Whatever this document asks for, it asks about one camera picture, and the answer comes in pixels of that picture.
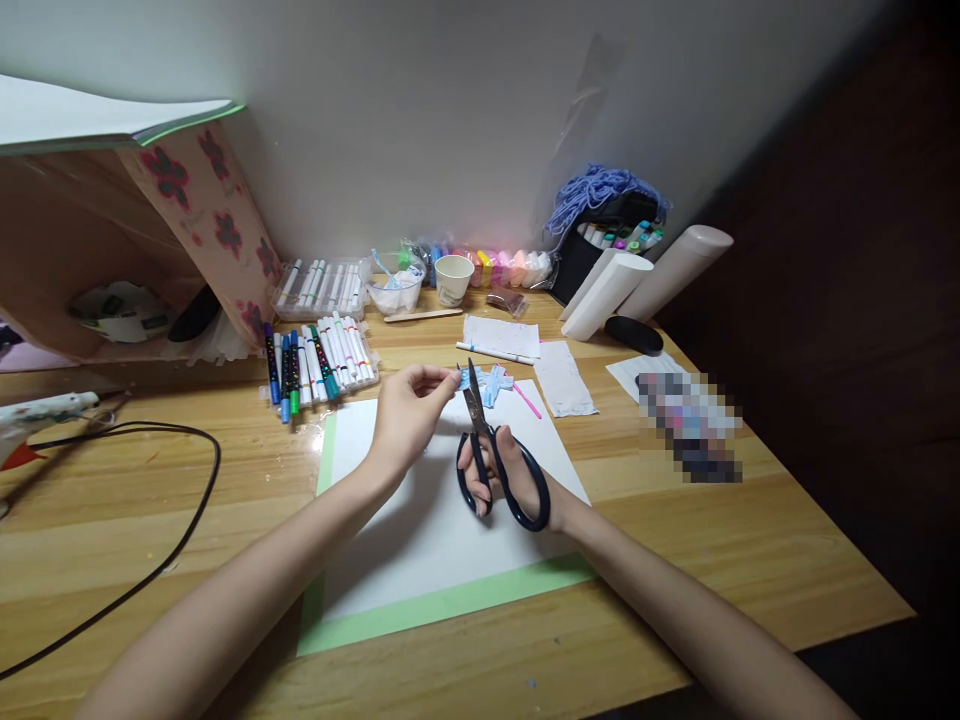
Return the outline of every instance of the wooden desk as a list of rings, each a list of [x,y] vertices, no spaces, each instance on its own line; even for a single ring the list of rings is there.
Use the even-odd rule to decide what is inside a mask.
[[[471,291],[467,307],[504,317]],[[436,307],[425,291],[421,309]],[[562,339],[560,309],[531,295],[523,318]],[[463,318],[387,325],[368,314],[390,373],[453,366]],[[665,338],[666,350],[693,370]],[[594,507],[719,592],[793,650],[912,615],[910,607],[749,429],[733,442],[739,485],[693,485],[606,366],[632,353],[568,341],[599,415],[556,420]],[[509,364],[518,378],[533,368]],[[135,383],[121,419],[180,422],[223,445],[207,512],[176,567],[121,609],[0,684],[5,718],[62,717],[119,653],[185,592],[313,497],[322,421],[280,424],[259,400],[260,362],[193,369],[151,363],[0,377],[0,402]],[[356,399],[375,397],[377,388]],[[72,434],[59,427],[45,439]],[[211,451],[199,439],[126,436],[0,475],[20,488],[0,522],[0,665],[60,637],[145,576],[180,538]],[[256,717],[575,717],[689,682],[657,638],[600,581],[293,659],[299,608],[241,671],[217,711]]]

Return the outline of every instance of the hand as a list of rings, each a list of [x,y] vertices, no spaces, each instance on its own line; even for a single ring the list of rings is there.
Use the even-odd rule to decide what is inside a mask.
[[[501,483],[497,472],[497,461],[486,435],[480,435],[480,447],[490,487],[498,488]],[[531,520],[535,520],[540,515],[540,496],[533,482],[533,476],[523,460],[520,446],[513,440],[509,425],[502,425],[497,429],[497,448],[500,450],[503,468],[510,478],[510,492],[520,503],[520,509],[524,514]],[[473,444],[469,441],[463,444],[457,467],[464,471],[467,490],[477,503],[477,517],[483,517],[489,512],[493,498],[487,486],[480,482],[480,473],[477,471],[477,464],[473,461]],[[553,532],[560,532],[563,529],[567,507],[575,497],[546,470],[543,470],[543,477],[546,478],[547,488],[550,491],[550,520],[547,522],[547,528]]]
[[[458,387],[460,371],[436,365],[408,365],[387,378],[380,388],[370,454],[406,473],[423,454]]]

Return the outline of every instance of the purple yarn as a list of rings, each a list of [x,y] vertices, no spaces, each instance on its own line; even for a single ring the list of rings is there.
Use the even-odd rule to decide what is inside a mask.
[[[629,170],[608,170],[603,165],[591,163],[586,173],[560,188],[546,229],[551,235],[562,236],[584,209],[596,210],[608,200],[627,192],[641,192],[656,200],[657,222],[666,220],[667,211],[673,207],[673,203],[662,197],[652,185]]]

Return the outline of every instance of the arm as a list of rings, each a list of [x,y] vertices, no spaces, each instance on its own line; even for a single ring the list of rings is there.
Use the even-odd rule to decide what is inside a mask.
[[[497,444],[511,490],[524,511],[536,517],[539,506],[533,480],[508,427],[498,430]],[[485,514],[491,498],[477,479],[469,443],[460,467],[467,470],[467,485],[477,499],[479,514]],[[496,475],[495,464],[491,467],[487,462],[487,467],[488,473]],[[549,529],[576,541],[600,576],[739,717],[856,717],[772,635],[544,474],[552,504]]]
[[[75,717],[198,717],[394,493],[459,383],[456,371],[422,365],[385,381],[360,466],[177,603],[114,663]]]

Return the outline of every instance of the clear plastic cup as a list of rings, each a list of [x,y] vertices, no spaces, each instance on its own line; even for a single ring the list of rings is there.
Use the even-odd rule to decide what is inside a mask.
[[[409,262],[410,266],[401,271],[400,253],[378,252],[377,255],[383,266],[394,276],[397,284],[394,287],[390,283],[390,278],[371,256],[369,260],[371,275],[367,280],[367,292],[370,293],[373,304],[384,316],[413,312],[417,307],[417,300],[420,299],[420,284],[427,276],[426,266],[420,258],[404,253],[404,260]]]

